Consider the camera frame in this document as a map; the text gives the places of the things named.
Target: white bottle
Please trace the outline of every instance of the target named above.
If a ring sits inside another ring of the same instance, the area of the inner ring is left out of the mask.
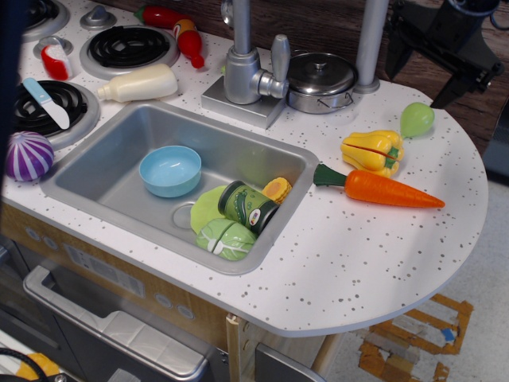
[[[166,64],[157,64],[113,77],[97,89],[97,96],[99,99],[127,102],[166,97],[177,89],[177,78],[172,69]]]

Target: blue bowl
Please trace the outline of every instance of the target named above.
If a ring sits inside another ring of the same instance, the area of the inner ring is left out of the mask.
[[[180,197],[200,181],[201,158],[184,146],[166,146],[147,154],[140,163],[145,187],[159,197]]]

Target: toy carrot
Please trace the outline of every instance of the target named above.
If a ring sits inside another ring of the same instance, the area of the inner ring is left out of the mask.
[[[387,177],[362,170],[353,170],[348,176],[318,165],[315,185],[339,185],[352,199],[400,207],[442,208],[445,203],[428,193]]]

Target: green can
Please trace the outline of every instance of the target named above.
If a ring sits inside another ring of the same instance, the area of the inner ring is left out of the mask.
[[[243,181],[234,181],[220,197],[218,210],[227,219],[238,221],[259,235],[279,205]]]

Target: oven door handle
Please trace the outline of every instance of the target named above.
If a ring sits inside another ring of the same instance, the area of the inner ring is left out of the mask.
[[[117,350],[174,380],[200,380],[207,359],[130,314],[115,311],[101,318],[49,288],[50,271],[37,266],[23,282],[26,293],[42,306]]]

